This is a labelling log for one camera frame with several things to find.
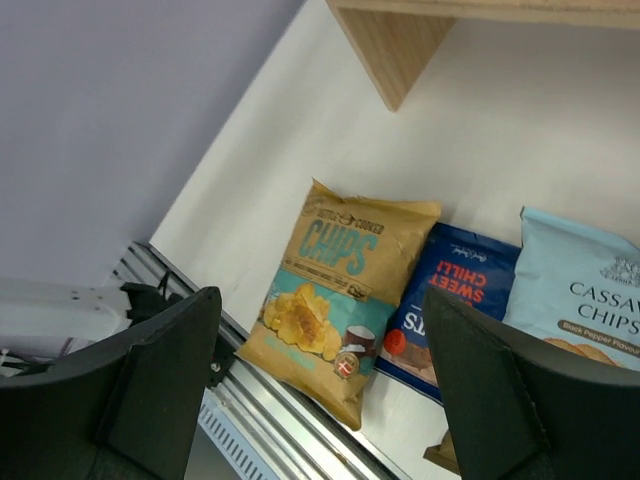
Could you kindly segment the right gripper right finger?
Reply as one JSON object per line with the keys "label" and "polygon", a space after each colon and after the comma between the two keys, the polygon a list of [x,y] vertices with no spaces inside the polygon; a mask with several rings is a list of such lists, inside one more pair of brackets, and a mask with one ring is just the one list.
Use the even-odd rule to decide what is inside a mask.
{"label": "right gripper right finger", "polygon": [[464,479],[636,479],[639,374],[472,308],[439,307],[432,359]]}

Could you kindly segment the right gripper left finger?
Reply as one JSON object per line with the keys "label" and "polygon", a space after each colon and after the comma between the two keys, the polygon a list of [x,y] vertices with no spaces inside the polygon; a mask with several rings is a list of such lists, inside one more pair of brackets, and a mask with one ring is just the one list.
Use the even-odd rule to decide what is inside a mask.
{"label": "right gripper left finger", "polygon": [[1,381],[4,479],[181,479],[221,319],[206,287]]}

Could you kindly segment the blue Burts chilli bag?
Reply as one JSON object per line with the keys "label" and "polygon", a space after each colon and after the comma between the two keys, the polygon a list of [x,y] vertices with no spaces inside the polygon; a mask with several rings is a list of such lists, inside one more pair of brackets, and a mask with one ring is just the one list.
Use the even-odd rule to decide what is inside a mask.
{"label": "blue Burts chilli bag", "polygon": [[375,367],[420,394],[441,401],[429,335],[439,307],[472,308],[501,321],[521,248],[438,222],[428,234],[401,304],[389,320]]}

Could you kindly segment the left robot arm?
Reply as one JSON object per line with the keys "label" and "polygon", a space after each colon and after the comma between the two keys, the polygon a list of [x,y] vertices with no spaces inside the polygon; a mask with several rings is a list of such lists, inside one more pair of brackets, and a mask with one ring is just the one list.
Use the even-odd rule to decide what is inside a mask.
{"label": "left robot arm", "polygon": [[1,376],[86,348],[178,303],[158,285],[120,282],[81,287],[3,278],[1,280]]}

